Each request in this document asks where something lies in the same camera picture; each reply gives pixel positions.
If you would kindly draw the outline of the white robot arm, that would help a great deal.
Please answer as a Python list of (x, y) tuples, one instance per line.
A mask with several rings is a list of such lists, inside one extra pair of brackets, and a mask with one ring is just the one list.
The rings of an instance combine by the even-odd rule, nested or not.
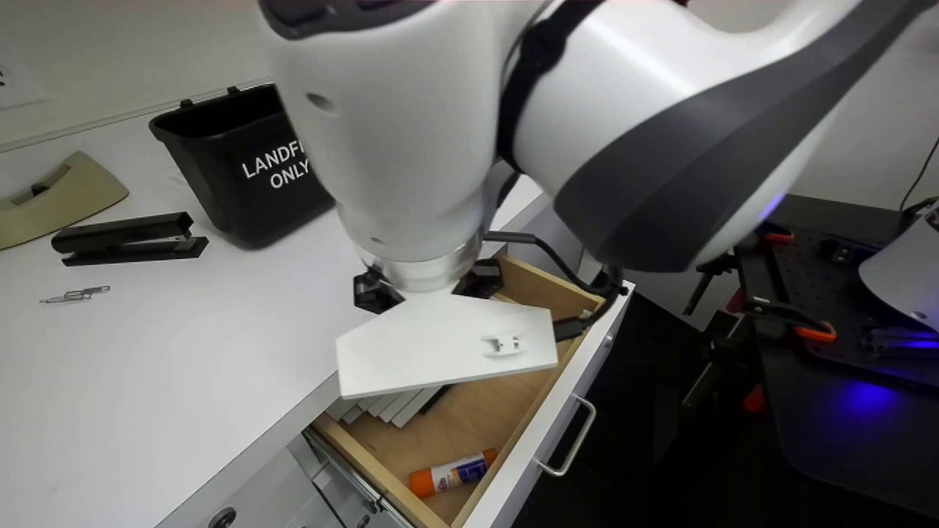
[(286, 121), (346, 234), (405, 290), (455, 284), (533, 178), (615, 269), (741, 241), (851, 89), (936, 0), (788, 0), (747, 32), (678, 0), (255, 0)]

